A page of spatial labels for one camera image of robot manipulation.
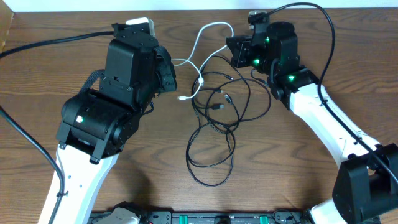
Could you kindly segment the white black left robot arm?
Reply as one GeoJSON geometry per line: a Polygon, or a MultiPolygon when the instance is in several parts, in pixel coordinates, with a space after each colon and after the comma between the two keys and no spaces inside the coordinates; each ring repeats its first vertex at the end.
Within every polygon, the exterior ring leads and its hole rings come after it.
{"type": "Polygon", "coordinates": [[[65,188],[52,181],[41,223],[86,223],[98,192],[151,99],[177,88],[170,54],[146,23],[115,24],[106,65],[62,108],[56,138],[65,188]]]}

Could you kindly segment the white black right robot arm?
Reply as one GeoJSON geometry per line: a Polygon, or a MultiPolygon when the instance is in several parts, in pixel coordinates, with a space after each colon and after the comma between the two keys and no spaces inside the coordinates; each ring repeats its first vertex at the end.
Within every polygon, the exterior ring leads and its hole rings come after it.
{"type": "Polygon", "coordinates": [[[300,64],[298,38],[288,22],[253,24],[253,35],[228,37],[237,68],[265,73],[275,99],[301,118],[338,166],[332,198],[312,207],[302,223],[374,223],[397,208],[397,145],[381,145],[364,133],[300,64]]]}

